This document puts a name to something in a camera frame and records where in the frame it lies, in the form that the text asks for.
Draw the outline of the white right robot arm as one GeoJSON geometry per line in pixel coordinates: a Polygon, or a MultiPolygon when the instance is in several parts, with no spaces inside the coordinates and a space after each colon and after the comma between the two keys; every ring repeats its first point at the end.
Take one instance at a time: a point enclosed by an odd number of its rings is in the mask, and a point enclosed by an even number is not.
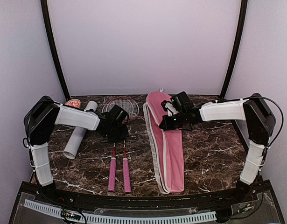
{"type": "Polygon", "coordinates": [[[170,131],[199,122],[245,121],[249,134],[249,149],[239,180],[251,185],[265,164],[267,152],[273,143],[271,137],[276,118],[267,105],[267,100],[268,98],[254,93],[247,98],[217,99],[194,105],[188,95],[181,92],[169,101],[162,101],[161,106],[167,114],[162,117],[159,127],[170,131]]]}

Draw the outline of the pink racket bag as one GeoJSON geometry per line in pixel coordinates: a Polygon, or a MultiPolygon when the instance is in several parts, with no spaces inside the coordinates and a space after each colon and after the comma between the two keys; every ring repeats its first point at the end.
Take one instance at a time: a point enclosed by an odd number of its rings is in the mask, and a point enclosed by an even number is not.
{"type": "Polygon", "coordinates": [[[170,98],[164,92],[152,91],[143,105],[155,179],[162,194],[181,193],[185,188],[182,132],[179,129],[164,131],[159,128],[162,116],[167,115],[161,103],[170,98]]]}

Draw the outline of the white shuttlecock tube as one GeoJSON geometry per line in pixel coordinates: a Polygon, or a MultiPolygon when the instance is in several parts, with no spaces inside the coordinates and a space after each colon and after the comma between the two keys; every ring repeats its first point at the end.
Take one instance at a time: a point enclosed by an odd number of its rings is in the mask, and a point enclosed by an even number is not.
{"type": "Polygon", "coordinates": [[[63,155],[68,159],[75,159],[77,151],[81,145],[87,129],[75,127],[67,145],[64,148],[63,155]]]}

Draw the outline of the red badminton racket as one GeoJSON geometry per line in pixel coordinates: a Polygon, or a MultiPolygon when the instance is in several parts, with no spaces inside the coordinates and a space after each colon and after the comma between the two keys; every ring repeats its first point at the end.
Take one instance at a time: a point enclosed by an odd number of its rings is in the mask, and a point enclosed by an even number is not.
{"type": "MultiPolygon", "coordinates": [[[[132,122],[137,119],[139,115],[139,106],[138,104],[129,97],[117,97],[111,99],[106,105],[103,107],[103,112],[108,112],[112,109],[115,105],[121,107],[125,110],[128,115],[124,119],[123,123],[127,124],[128,122],[132,122]]],[[[131,183],[130,183],[130,174],[129,174],[129,164],[128,158],[126,155],[126,138],[123,139],[123,178],[124,178],[124,191],[125,193],[131,193],[131,183]]],[[[116,154],[115,154],[115,143],[113,144],[113,152],[112,158],[110,162],[110,174],[109,174],[109,182],[108,182],[108,191],[114,192],[115,191],[115,176],[116,176],[116,154]]]]}
{"type": "Polygon", "coordinates": [[[108,191],[115,191],[116,178],[116,142],[123,141],[124,157],[123,157],[123,179],[124,191],[130,193],[131,183],[129,174],[128,159],[126,156],[126,138],[128,137],[127,123],[129,121],[130,103],[126,98],[116,98],[108,103],[103,114],[109,121],[109,128],[106,134],[108,141],[113,143],[113,151],[110,162],[110,173],[108,181],[108,191]]]}

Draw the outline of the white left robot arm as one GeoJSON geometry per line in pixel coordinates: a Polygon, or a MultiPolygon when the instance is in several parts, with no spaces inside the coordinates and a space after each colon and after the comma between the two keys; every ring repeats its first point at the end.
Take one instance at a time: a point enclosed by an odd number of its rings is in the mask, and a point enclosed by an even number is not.
{"type": "Polygon", "coordinates": [[[31,162],[36,179],[43,187],[41,195],[49,203],[56,203],[60,194],[52,186],[53,177],[50,170],[48,145],[55,125],[67,125],[84,128],[100,133],[109,142],[117,142],[128,136],[124,120],[128,113],[115,105],[110,111],[97,113],[92,109],[81,110],[55,102],[49,96],[43,96],[24,117],[24,126],[31,162]]]}

